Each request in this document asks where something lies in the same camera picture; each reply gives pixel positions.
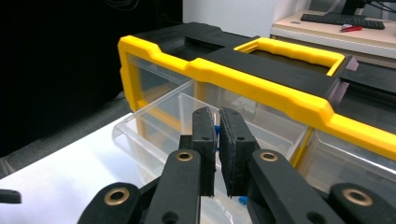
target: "white desk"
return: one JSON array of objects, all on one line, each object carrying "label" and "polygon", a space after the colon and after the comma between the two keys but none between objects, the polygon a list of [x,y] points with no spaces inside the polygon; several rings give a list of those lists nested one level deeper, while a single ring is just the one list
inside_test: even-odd
[{"label": "white desk", "polygon": [[133,159],[111,138],[121,120],[1,179],[0,189],[19,191],[22,203],[0,203],[0,223],[77,223],[103,187],[114,182],[142,187]]},{"label": "white desk", "polygon": [[[130,115],[1,179],[0,189],[17,190],[22,203],[0,203],[0,223],[77,223],[100,189],[116,182],[132,183],[141,188],[159,176],[166,160],[164,153],[156,155],[160,165],[146,167],[155,167],[149,174],[128,151],[131,146],[127,139],[121,137],[125,142],[113,140],[114,127],[128,117]],[[217,169],[216,179],[222,187],[215,188],[215,198],[201,199],[201,223],[251,223],[248,210],[238,202],[238,197],[230,200],[225,195],[225,186],[220,183],[220,167]]]},{"label": "white desk", "polygon": [[396,68],[396,21],[385,21],[385,30],[341,33],[339,25],[301,21],[304,13],[324,14],[300,11],[277,21],[271,29],[272,38],[354,54],[362,62]]}]

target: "white table surface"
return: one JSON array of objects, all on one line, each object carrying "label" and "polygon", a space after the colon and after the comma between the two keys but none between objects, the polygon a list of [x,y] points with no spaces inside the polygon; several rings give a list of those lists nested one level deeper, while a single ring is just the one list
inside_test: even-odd
[{"label": "white table surface", "polygon": [[133,159],[112,141],[118,119],[77,142],[0,180],[21,193],[21,204],[0,203],[0,223],[77,223],[103,187],[139,178]]}]

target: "black cable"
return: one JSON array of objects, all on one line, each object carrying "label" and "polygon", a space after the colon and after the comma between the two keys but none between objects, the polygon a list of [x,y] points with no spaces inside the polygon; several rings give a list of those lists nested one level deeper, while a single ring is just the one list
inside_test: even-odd
[{"label": "black cable", "polygon": [[139,4],[139,0],[103,0],[108,6],[121,11],[134,10]]},{"label": "black cable", "polygon": [[384,11],[387,11],[387,12],[396,13],[395,11],[391,11],[391,10],[388,10],[388,9],[384,9],[384,8],[382,8],[382,7],[378,7],[378,6],[376,6],[376,5],[372,4],[372,3],[367,3],[367,4],[370,5],[370,6],[372,6],[372,7],[376,7],[376,8],[379,8],[379,9],[384,10]]},{"label": "black cable", "polygon": [[387,7],[387,6],[385,6],[385,4],[383,4],[383,3],[379,2],[379,1],[376,1],[376,2],[377,2],[381,7],[385,7],[385,8],[387,8],[387,9],[393,11],[393,12],[396,12],[396,9],[393,9],[393,8],[391,8],[391,7]]}]

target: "transparent plastic bin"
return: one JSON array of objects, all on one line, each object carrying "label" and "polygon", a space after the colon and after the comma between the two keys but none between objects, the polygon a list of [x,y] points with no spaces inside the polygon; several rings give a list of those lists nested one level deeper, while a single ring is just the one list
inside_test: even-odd
[{"label": "transparent plastic bin", "polygon": [[337,183],[355,183],[396,207],[396,161],[332,135],[314,131],[297,169],[322,191],[329,192]]},{"label": "transparent plastic bin", "polygon": [[[241,113],[262,148],[271,148],[286,158],[305,137],[307,127],[279,111],[253,102],[211,84],[190,80],[165,96],[136,111],[116,125],[113,138],[141,170],[142,183],[161,175],[169,153],[178,149],[181,134],[192,134],[192,112],[209,106],[219,124],[219,108]],[[202,198],[201,223],[250,223],[248,210],[229,199],[217,158],[215,197]]]},{"label": "transparent plastic bin", "polygon": [[128,55],[128,62],[136,68],[134,73],[136,77],[131,78],[129,86],[136,91],[135,97],[138,98],[138,102],[136,103],[139,108],[152,103],[166,93],[191,80],[189,77],[132,54]]}]

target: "computer keyboard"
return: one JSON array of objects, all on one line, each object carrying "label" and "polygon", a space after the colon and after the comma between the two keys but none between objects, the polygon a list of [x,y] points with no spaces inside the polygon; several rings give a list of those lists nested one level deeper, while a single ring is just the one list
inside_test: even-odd
[{"label": "computer keyboard", "polygon": [[324,16],[304,14],[301,17],[301,21],[312,21],[318,23],[326,23],[333,25],[359,25],[363,28],[383,30],[385,29],[384,23],[382,21],[367,21],[364,19],[356,18],[353,16],[344,16],[336,14],[326,14]]}]

